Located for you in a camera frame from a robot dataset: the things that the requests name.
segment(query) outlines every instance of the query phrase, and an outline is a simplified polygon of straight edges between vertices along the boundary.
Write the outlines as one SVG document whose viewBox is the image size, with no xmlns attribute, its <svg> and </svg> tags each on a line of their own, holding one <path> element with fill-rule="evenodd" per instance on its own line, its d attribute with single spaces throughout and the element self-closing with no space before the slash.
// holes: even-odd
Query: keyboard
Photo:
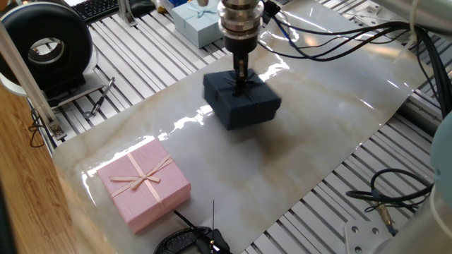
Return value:
<svg viewBox="0 0 452 254">
<path fill-rule="evenodd" d="M 71 8 L 88 24 L 119 10 L 117 0 L 88 0 Z"/>
</svg>

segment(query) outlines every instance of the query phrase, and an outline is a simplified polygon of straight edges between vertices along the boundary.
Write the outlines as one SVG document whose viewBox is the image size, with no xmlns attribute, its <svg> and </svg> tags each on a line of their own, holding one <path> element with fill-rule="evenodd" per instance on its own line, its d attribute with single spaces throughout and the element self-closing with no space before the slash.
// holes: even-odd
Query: gift box lid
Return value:
<svg viewBox="0 0 452 254">
<path fill-rule="evenodd" d="M 201 7 L 197 0 L 193 0 L 173 8 L 172 11 L 185 23 L 189 23 L 197 30 L 202 30 L 218 22 L 220 17 L 218 16 L 217 5 L 217 1 L 210 0 L 207 6 Z"/>
<path fill-rule="evenodd" d="M 159 162 L 168 155 L 158 140 L 153 140 L 148 144 L 130 152 L 128 155 L 109 163 L 97 172 L 105 184 L 110 194 L 130 184 L 130 181 L 111 181 L 111 176 L 134 176 L 139 178 L 132 160 L 135 160 L 144 174 L 151 171 Z M 136 190 L 126 189 L 124 192 L 113 197 L 119 213 L 127 223 L 139 218 L 143 213 L 154 207 L 158 213 L 166 213 L 165 207 L 173 207 L 178 202 L 177 196 L 182 196 L 181 192 L 189 193 L 191 184 L 175 162 L 169 163 L 152 176 L 159 178 L 160 182 L 144 180 Z M 151 193 L 150 184 L 160 197 L 163 207 L 159 207 L 157 198 Z"/>
</svg>

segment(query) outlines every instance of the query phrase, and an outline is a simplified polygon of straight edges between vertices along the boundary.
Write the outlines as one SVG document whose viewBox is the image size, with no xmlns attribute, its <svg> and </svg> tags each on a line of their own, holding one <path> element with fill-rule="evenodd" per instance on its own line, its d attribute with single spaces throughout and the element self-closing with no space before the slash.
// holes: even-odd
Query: pink gift box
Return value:
<svg viewBox="0 0 452 254">
<path fill-rule="evenodd" d="M 158 140 L 97 172 L 134 233 L 190 198 L 191 184 Z"/>
</svg>

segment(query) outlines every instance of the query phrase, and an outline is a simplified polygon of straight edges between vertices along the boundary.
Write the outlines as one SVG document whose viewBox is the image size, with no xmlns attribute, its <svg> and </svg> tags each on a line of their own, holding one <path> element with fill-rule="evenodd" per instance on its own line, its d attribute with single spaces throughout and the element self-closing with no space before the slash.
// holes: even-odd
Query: marble sheet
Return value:
<svg viewBox="0 0 452 254">
<path fill-rule="evenodd" d="M 294 1 L 284 9 L 291 23 L 306 28 L 357 27 L 314 1 Z M 328 39 L 292 36 L 300 46 Z M 293 54 L 274 23 L 261 39 Z M 231 69 L 229 55 L 60 145 L 53 160 L 83 253 L 152 253 L 164 237 L 186 227 L 167 214 L 134 235 L 96 173 L 155 138 L 192 183 L 190 201 L 178 210 L 194 224 L 211 226 L 215 199 L 215 227 L 233 253 L 242 252 L 421 84 L 412 54 L 393 63 L 401 49 L 396 43 L 369 45 L 316 63 L 258 47 L 249 65 L 282 97 L 282 105 L 274 120 L 238 131 L 226 131 L 202 98 L 203 74 Z"/>
</svg>

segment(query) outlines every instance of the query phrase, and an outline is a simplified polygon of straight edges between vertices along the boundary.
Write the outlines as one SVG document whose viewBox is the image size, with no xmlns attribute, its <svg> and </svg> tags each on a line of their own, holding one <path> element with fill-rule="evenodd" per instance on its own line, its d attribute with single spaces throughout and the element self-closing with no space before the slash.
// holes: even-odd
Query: ribbon bow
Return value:
<svg viewBox="0 0 452 254">
<path fill-rule="evenodd" d="M 204 15 L 204 13 L 217 13 L 216 11 L 212 10 L 212 9 L 203 9 L 203 10 L 197 10 L 193 7 L 188 7 L 189 10 L 195 11 L 197 13 L 198 18 L 202 17 Z"/>
<path fill-rule="evenodd" d="M 173 162 L 170 155 L 165 156 L 155 167 L 153 167 L 149 173 L 144 174 L 143 170 L 140 168 L 138 163 L 136 162 L 135 158 L 133 158 L 132 154 L 127 154 L 127 157 L 132 162 L 132 165 L 135 167 L 136 171 L 140 174 L 140 176 L 110 176 L 110 181 L 130 181 L 129 184 L 125 185 L 124 187 L 120 188 L 119 190 L 112 193 L 112 198 L 116 197 L 117 195 L 123 193 L 124 191 L 132 188 L 132 190 L 136 190 L 140 185 L 145 182 L 145 180 L 154 181 L 156 183 L 160 182 L 160 178 L 153 176 L 153 174 L 159 172 L 161 169 L 165 168 L 169 164 Z M 150 183 L 146 184 L 149 188 L 150 192 L 153 194 L 154 198 L 160 203 L 162 199 L 158 195 L 157 191 L 152 187 Z"/>
</svg>

